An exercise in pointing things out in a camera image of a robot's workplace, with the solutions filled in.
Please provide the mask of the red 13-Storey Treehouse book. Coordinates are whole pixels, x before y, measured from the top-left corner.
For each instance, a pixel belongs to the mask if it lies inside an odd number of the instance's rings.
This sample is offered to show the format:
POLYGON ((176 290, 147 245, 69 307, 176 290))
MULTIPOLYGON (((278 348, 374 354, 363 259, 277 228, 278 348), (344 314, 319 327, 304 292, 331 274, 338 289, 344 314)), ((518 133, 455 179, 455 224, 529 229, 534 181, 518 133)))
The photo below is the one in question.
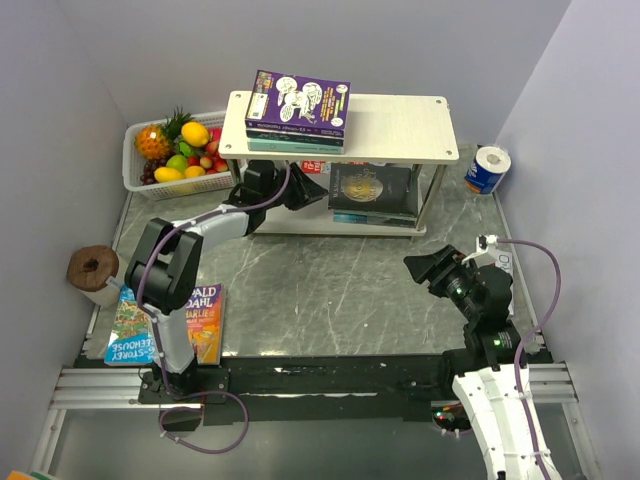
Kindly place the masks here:
POLYGON ((307 174, 326 174, 330 171, 330 166, 321 161, 301 161, 299 166, 307 174))

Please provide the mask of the dark grey Mansfield book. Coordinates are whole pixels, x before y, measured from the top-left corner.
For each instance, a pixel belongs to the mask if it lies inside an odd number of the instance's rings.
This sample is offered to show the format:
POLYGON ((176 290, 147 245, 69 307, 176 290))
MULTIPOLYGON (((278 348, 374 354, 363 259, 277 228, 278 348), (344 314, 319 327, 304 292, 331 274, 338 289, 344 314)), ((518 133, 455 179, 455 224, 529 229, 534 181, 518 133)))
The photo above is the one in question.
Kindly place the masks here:
POLYGON ((331 165, 328 207, 344 212, 416 218, 418 174, 395 165, 331 165))

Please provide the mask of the teal paperback book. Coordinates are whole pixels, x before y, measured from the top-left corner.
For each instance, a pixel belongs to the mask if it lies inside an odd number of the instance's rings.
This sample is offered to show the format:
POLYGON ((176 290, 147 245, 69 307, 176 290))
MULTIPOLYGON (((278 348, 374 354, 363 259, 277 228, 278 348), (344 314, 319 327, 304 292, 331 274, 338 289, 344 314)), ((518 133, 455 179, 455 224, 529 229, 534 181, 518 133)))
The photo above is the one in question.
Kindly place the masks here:
POLYGON ((286 153, 324 153, 343 154, 344 148, 341 146, 331 146, 312 143, 288 142, 267 139, 249 139, 247 146, 250 151, 273 151, 286 153))

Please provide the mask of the Little Women floral book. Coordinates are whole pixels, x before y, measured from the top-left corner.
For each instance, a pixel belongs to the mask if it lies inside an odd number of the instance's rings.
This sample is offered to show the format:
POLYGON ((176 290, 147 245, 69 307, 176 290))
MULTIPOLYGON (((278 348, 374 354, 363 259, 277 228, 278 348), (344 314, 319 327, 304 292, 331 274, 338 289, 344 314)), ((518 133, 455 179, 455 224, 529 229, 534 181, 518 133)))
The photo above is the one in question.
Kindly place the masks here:
POLYGON ((344 140, 336 137, 324 137, 317 135, 302 135, 294 133, 283 133, 278 131, 249 129, 245 131, 246 136, 252 139, 264 139, 273 141, 286 141, 296 143, 319 144, 327 146, 343 147, 344 140))

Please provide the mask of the purple 52-Storey Treehouse book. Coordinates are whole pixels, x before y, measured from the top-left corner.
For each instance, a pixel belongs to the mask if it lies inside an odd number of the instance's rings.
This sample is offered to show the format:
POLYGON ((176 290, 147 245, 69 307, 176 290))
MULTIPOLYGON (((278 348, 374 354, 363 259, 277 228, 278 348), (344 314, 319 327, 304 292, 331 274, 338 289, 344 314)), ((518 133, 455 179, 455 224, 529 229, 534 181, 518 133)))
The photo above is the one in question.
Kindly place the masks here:
POLYGON ((348 119, 351 83, 256 72, 245 114, 245 126, 342 138, 348 119))

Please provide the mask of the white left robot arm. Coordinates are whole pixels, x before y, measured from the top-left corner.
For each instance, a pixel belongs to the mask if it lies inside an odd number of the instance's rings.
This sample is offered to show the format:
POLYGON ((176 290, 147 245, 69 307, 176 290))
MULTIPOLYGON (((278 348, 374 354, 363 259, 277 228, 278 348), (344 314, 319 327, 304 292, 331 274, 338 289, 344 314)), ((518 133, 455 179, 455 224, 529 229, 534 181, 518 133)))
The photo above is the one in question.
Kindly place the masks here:
POLYGON ((328 196, 295 164, 251 160, 243 180, 215 209, 187 220, 150 220, 125 274, 138 308, 149 316, 154 375, 173 400, 185 402, 198 389, 197 359, 186 321, 202 253, 254 233, 268 210, 298 211, 328 196))

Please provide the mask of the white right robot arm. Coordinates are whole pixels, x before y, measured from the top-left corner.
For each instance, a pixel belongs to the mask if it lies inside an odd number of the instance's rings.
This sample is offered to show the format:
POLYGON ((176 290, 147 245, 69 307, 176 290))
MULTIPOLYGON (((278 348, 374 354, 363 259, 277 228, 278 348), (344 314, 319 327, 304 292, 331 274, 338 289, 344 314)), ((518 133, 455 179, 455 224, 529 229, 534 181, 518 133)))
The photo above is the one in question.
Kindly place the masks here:
POLYGON ((480 447, 489 479, 558 479, 532 399, 526 345, 510 319, 512 275, 497 266, 504 239, 480 235, 476 250, 451 245, 403 262, 413 281, 462 313, 465 346, 442 354, 437 386, 458 399, 480 447))

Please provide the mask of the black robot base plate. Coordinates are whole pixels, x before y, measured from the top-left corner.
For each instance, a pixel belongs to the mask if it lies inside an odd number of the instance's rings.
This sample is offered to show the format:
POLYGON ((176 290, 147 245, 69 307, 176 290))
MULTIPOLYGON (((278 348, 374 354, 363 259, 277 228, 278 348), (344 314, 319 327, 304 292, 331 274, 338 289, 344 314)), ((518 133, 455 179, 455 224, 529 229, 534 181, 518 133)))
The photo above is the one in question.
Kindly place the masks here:
POLYGON ((196 391, 186 398, 169 395, 152 369, 139 402, 193 407, 206 426, 246 419, 429 422, 432 403, 455 398, 442 354, 225 357, 197 368, 196 391))

